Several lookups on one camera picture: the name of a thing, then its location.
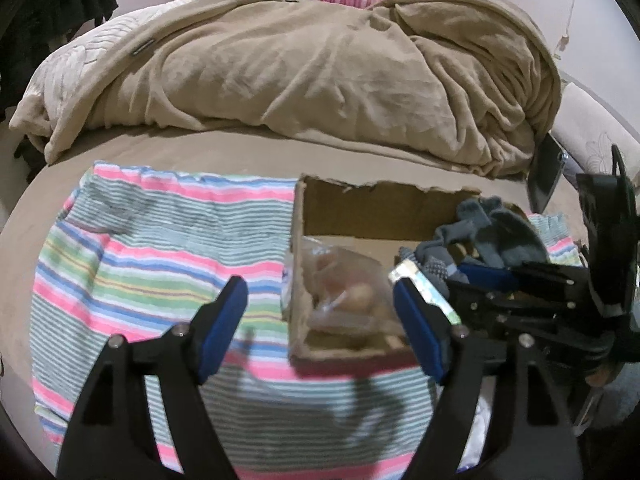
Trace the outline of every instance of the pink stripe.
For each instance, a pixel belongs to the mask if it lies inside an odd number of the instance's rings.
[[[282,200],[284,202],[293,202],[294,189],[250,189],[242,188],[242,184],[238,183],[238,187],[242,189],[215,189],[204,184],[185,184],[176,180],[162,178],[154,175],[140,175],[139,172],[128,174],[115,168],[105,166],[96,166],[94,174],[107,180],[121,180],[135,184],[145,190],[165,191],[175,193],[187,198],[196,200],[206,200],[208,202],[219,203],[235,203],[244,202],[246,200]]]
[[[162,463],[174,471],[182,472],[182,467],[180,466],[180,461],[175,453],[175,448],[173,446],[168,446],[167,444],[156,445],[158,446],[158,453]]]
[[[48,439],[52,441],[54,444],[61,445],[65,439],[65,436],[63,434],[55,433],[54,431],[51,431],[46,426],[43,426],[42,429],[44,430],[44,433],[45,435],[47,435]]]
[[[71,412],[74,410],[74,404],[72,402],[66,400],[53,390],[49,390],[35,377],[31,379],[31,387],[36,397],[44,401],[48,406],[53,406],[57,413],[61,413],[63,416],[71,415]]]
[[[179,464],[178,456],[172,446],[158,444],[158,451],[162,463],[171,467]],[[362,478],[381,478],[395,472],[404,471],[411,459],[412,453],[407,453],[387,460],[381,460],[375,464],[334,467],[331,469],[309,469],[298,471],[252,471],[241,467],[234,467],[236,474],[242,480],[326,480],[327,478],[340,478],[342,480],[360,480]]]
[[[284,267],[284,264],[279,262],[258,262],[256,264],[236,267],[224,266],[212,258],[197,256],[196,254],[191,254],[186,251],[163,251],[151,247],[129,247],[114,240],[109,234],[97,234],[84,231],[82,234],[89,237],[91,240],[94,240],[103,248],[108,246],[108,252],[116,257],[136,258],[140,260],[144,258],[157,258],[170,262],[187,264],[188,266],[194,267],[198,270],[206,269],[213,272],[221,279],[235,275],[243,276],[246,279],[256,279],[263,276],[280,278]]]
[[[66,211],[67,213],[69,211],[71,211],[71,208],[74,206],[74,204],[76,203],[76,192],[74,191],[71,196],[69,196],[66,200],[65,203],[63,203],[62,205],[62,210]]]
[[[558,253],[566,248],[570,248],[574,246],[574,241],[571,237],[563,238],[559,242],[556,242],[551,247],[546,248],[549,253]]]
[[[224,362],[246,370],[258,380],[263,381],[345,381],[384,376],[399,370],[417,367],[412,352],[401,352],[391,356],[347,362],[340,360],[323,362],[296,362],[288,360],[268,361],[253,359],[238,350],[227,351]]]
[[[87,307],[76,298],[66,295],[61,290],[56,290],[53,286],[43,280],[40,276],[36,276],[33,282],[33,292],[57,308],[66,312],[73,318],[82,322],[84,325],[94,332],[111,335],[122,334],[128,341],[135,342],[143,339],[153,338],[159,335],[158,331],[146,330],[141,327],[134,327],[115,319],[108,319],[96,316],[89,312]]]

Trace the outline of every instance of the gray sock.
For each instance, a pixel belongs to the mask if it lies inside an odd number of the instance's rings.
[[[458,205],[458,217],[473,222],[473,244],[490,267],[515,267],[524,262],[546,262],[546,247],[533,227],[508,210],[497,197],[470,198]]]
[[[452,264],[453,258],[447,251],[447,246],[457,242],[470,242],[475,235],[476,226],[468,219],[455,222],[455,224],[441,225],[434,232],[433,240],[418,245],[415,256],[421,263],[426,262],[429,256],[433,256],[447,265]]]
[[[433,262],[431,266],[423,265],[415,257],[414,251],[409,249],[408,247],[400,247],[399,254],[401,260],[411,260],[414,264],[416,264],[418,266],[418,269],[420,269],[420,272],[425,275],[427,280],[431,282],[431,285],[436,288],[436,290],[442,295],[442,297],[445,300],[449,299],[449,287],[441,277],[443,272],[444,275],[446,275],[447,273],[447,266],[444,263],[440,262],[440,264],[437,264],[436,262]]]
[[[433,256],[429,256],[427,261],[422,266],[424,272],[428,272],[430,274],[434,274],[438,276],[441,280],[446,280],[449,277],[449,273],[447,272],[447,265],[437,258]]]
[[[430,246],[428,242],[426,244],[422,243],[418,245],[415,250],[415,256],[418,261],[423,262],[423,265],[425,266],[429,266],[431,264],[433,266],[444,268],[446,275],[443,276],[443,280],[455,280],[462,283],[469,282],[466,274],[463,274],[458,270],[458,266],[446,247],[440,245]]]

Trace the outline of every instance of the beige bedsheet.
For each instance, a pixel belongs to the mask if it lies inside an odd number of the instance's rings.
[[[489,180],[369,153],[353,153],[284,139],[264,129],[187,132],[177,128],[112,128],[85,134],[57,164],[27,189],[0,234],[0,352],[25,381],[31,380],[29,315],[38,254],[65,198],[95,160],[149,165],[157,170],[207,171],[297,177],[317,174],[354,184],[393,180],[445,189],[475,187],[528,209],[521,180]],[[562,179],[549,211],[579,212],[577,194]],[[574,237],[584,236],[579,213],[570,217]]]
[[[188,0],[121,16],[60,48],[10,127],[49,163],[84,127],[203,131],[240,121],[350,150],[408,148],[394,156],[497,176],[528,167],[559,103],[540,31],[505,0],[370,9]]]

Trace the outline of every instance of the phone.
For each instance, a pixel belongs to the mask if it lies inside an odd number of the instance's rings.
[[[546,134],[533,156],[527,177],[527,192],[531,211],[542,213],[558,185],[568,155],[551,136]]]

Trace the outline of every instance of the striped towel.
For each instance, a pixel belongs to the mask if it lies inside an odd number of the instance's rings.
[[[94,165],[49,232],[33,287],[33,389],[53,442],[109,335],[158,336],[240,274],[246,313],[200,390],[240,478],[402,475],[434,396],[414,359],[308,369],[287,359],[280,287],[294,185]],[[158,381],[147,389],[162,461],[179,470]]]
[[[532,214],[529,221],[545,245],[552,264],[582,266],[580,252],[571,238],[564,215]]]

